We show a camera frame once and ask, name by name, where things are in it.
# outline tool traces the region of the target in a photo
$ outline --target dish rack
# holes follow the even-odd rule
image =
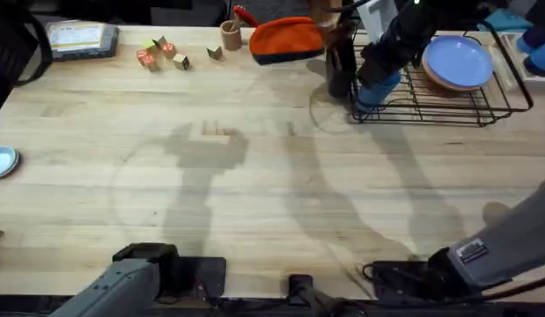
[[[495,71],[490,81],[478,90],[453,92],[433,83],[424,72],[423,66],[420,66],[420,59],[417,58],[401,70],[401,82],[387,96],[385,104],[365,105],[372,110],[369,113],[357,107],[357,102],[360,102],[357,96],[361,84],[355,77],[351,82],[349,93],[349,111],[352,121],[354,123],[384,122],[485,127],[500,119],[508,118],[514,113],[530,110],[534,102],[503,42],[492,25],[484,21],[480,23],[490,30],[495,41],[494,46],[500,51],[500,55],[508,66],[507,69],[515,78],[524,96],[525,105],[512,104],[508,93],[505,92],[504,84]],[[478,39],[468,35],[469,32],[465,31],[463,36],[481,45]],[[365,45],[357,45],[356,38],[357,35],[363,34],[366,34],[365,30],[356,30],[353,38],[357,67],[364,62],[360,51]]]

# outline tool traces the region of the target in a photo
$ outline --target blue cup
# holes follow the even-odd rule
[[[399,71],[395,72],[391,77],[385,81],[373,85],[370,88],[364,86],[360,87],[358,91],[357,108],[364,113],[371,113],[375,107],[378,107],[387,95],[395,89],[401,80],[401,74]]]
[[[525,66],[532,74],[545,77],[545,44],[537,48],[525,60]]]

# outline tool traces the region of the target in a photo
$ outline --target blue object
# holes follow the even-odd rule
[[[529,62],[525,62],[525,65],[529,71],[535,75],[545,77],[545,44],[537,48],[529,57]],[[533,71],[532,67],[535,66],[538,70]]]
[[[533,25],[523,19],[520,15],[514,14],[505,9],[499,9],[491,13],[486,19],[496,31],[504,32],[525,32]],[[487,27],[477,25],[480,31],[489,31]]]
[[[11,172],[18,164],[18,153],[11,147],[0,146],[0,178]]]
[[[519,37],[517,40],[517,49],[523,53],[530,54],[534,48],[527,44],[524,37]]]
[[[485,84],[493,75],[490,53],[469,38],[442,35],[427,46],[428,66],[451,85],[472,88]]]
[[[545,44],[545,29],[535,26],[527,30],[517,40],[519,51],[531,54],[535,49]]]
[[[395,72],[390,78],[383,83],[373,85],[370,88],[360,87],[358,91],[357,108],[367,114],[371,113],[375,107],[378,107],[387,95],[395,89],[401,80],[399,71]]]

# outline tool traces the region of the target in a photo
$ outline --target orange pouch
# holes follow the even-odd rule
[[[310,18],[280,18],[258,26],[249,48],[260,65],[297,61],[323,54],[320,30]]]

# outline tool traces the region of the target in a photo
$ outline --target wooden tabletop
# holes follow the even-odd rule
[[[191,70],[142,69],[135,51],[161,35]],[[55,63],[14,90],[0,145],[23,160],[0,180],[0,294],[76,293],[153,241],[225,257],[226,296],[278,297],[302,273],[362,299],[358,262],[426,258],[545,179],[545,95],[483,129],[351,125],[322,58],[262,67],[243,47],[213,61],[220,42],[125,26],[116,58]]]

